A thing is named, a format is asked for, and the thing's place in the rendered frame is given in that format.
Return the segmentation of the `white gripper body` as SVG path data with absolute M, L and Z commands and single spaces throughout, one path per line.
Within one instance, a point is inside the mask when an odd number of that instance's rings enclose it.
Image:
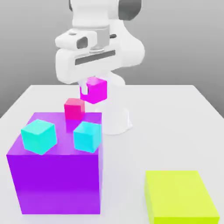
M 56 75 L 65 84 L 79 82 L 86 78 L 107 73 L 117 68 L 117 47 L 91 52 L 60 48 L 56 52 Z

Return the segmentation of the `large yellow-green box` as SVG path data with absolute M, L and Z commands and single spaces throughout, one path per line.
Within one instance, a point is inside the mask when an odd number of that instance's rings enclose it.
M 198 171 L 146 171 L 150 224 L 218 224 L 219 213 Z

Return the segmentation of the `large purple box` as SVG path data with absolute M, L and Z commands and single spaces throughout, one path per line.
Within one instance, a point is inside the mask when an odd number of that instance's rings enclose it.
M 7 153 L 23 214 L 99 214 L 102 198 L 103 146 L 94 153 L 74 148 L 77 121 L 62 112 L 35 112 L 56 126 L 57 144 L 44 155 L 27 151 L 19 136 Z

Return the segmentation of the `small pink cube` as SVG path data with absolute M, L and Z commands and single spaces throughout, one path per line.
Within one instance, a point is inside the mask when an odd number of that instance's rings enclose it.
M 85 114 L 85 102 L 78 98 L 68 98 L 64 104 L 65 118 L 82 120 Z

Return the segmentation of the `small magenta cube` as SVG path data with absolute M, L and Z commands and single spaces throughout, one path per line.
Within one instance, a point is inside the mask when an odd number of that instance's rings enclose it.
M 91 104 L 99 103 L 107 99 L 107 81 L 97 78 L 89 77 L 87 80 L 88 92 L 82 93 L 82 87 L 80 86 L 80 98 Z

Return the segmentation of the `small cyan cube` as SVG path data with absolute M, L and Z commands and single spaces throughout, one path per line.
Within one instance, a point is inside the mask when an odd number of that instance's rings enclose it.
M 82 121 L 73 131 L 74 148 L 94 153 L 102 142 L 102 125 Z

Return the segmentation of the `small turquoise cube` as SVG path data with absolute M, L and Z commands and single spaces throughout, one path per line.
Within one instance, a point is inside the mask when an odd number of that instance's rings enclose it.
M 55 124 L 36 119 L 21 129 L 24 148 L 43 155 L 57 144 Z

